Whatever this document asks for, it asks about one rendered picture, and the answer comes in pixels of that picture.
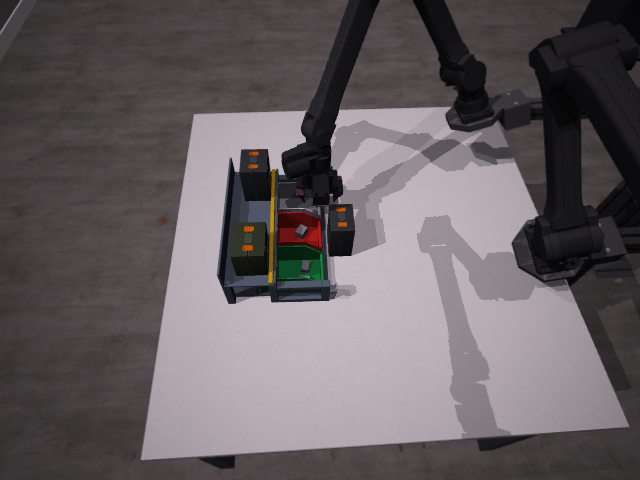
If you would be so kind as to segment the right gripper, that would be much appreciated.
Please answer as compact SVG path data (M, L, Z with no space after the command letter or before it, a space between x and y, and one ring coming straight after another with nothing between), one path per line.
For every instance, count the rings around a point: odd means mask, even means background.
M325 172L318 173L313 171L312 169L311 171L316 174L325 174L328 172L328 171L325 171ZM301 198L302 201L305 203L304 189L308 189L308 174L296 178L296 195L299 198ZM335 202L337 198L343 195L342 177L338 176L337 170L333 170L333 184L332 184L332 188L329 188L329 191L330 191L330 194L333 194L333 202ZM303 198L303 192L304 192L304 198ZM335 194L336 196L334 196Z

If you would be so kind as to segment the dark grey metal rack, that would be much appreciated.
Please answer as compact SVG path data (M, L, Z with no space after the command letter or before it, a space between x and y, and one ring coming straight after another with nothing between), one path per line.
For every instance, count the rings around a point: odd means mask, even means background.
M278 183L296 182L296 178L288 180L286 175L275 174L275 216L274 216L274 259L273 284L269 285L268 275L236 276L231 258L231 241L233 223L266 222L269 251L270 251L270 217L271 201L245 201L239 172L235 172L232 158L229 158L229 168L222 222L222 232L217 268L217 277L228 301L236 304L236 297L270 296L271 302L306 302L329 301L330 294L337 294L337 282L330 285L328 280L327 248L325 231L324 207L321 207L322 248L324 256L325 280L307 281L277 281L277 232L278 232ZM268 286L269 292L262 292L261 287ZM322 290L322 291L294 291L291 290ZM278 294L278 296L277 296Z

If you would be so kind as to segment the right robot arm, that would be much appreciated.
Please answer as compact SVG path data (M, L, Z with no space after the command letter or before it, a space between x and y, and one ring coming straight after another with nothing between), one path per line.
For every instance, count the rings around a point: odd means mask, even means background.
M313 205L317 207L329 205L329 188L333 184L330 140L344 91L379 1L348 1L319 87L301 125L306 142L281 155L288 180L308 174L308 189L313 189L314 181ZM483 87L486 65L469 53L445 0L413 2L438 51L441 80L458 91L454 108L462 123L492 117L493 108ZM316 174L311 169L318 173L330 170Z

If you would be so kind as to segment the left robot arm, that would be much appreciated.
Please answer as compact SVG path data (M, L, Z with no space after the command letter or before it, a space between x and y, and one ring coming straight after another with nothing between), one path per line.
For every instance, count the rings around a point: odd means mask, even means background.
M524 229L538 274L576 269L603 247L598 212L583 209L581 108L640 207L640 90L627 72L638 52L626 28L609 21L529 52L542 96L547 182L544 215Z

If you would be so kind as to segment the yellow flat bar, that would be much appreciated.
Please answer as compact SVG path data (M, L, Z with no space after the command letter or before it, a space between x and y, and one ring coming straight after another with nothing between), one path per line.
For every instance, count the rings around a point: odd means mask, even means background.
M269 251L269 285L273 284L274 259L274 216L275 216L275 169L272 169L271 184L271 217L270 217L270 251Z

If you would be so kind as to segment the red open bin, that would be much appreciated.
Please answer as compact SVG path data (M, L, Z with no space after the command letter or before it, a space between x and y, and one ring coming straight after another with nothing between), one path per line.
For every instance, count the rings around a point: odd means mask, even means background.
M300 224L308 227L308 232L303 239L295 236L295 231ZM322 252L322 228L320 220L305 212L278 213L277 246L299 245L306 245Z

